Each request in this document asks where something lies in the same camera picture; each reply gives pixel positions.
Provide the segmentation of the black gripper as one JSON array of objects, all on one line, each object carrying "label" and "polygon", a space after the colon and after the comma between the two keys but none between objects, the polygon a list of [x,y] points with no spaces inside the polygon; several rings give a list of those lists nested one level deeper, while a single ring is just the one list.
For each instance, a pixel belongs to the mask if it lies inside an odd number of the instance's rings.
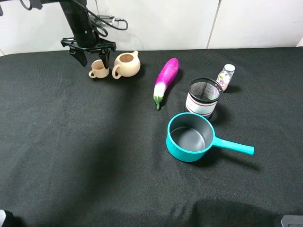
[{"label": "black gripper", "polygon": [[92,47],[80,47],[76,39],[72,38],[63,38],[61,40],[63,47],[69,46],[69,55],[74,57],[83,67],[87,65],[87,58],[84,52],[99,52],[98,56],[102,60],[104,68],[109,68],[109,55],[110,50],[116,50],[116,43],[112,41],[105,40],[98,37],[97,43]]}]

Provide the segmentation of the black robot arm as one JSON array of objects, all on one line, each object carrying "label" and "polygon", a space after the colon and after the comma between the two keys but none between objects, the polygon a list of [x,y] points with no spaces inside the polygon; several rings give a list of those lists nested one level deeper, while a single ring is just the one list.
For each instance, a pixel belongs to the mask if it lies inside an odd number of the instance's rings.
[{"label": "black robot arm", "polygon": [[85,53],[98,53],[105,69],[109,68],[109,55],[116,50],[116,43],[105,38],[108,32],[97,22],[112,26],[100,16],[91,12],[85,0],[59,0],[60,6],[74,35],[63,38],[61,45],[69,47],[69,55],[74,57],[83,67],[87,65]]}]

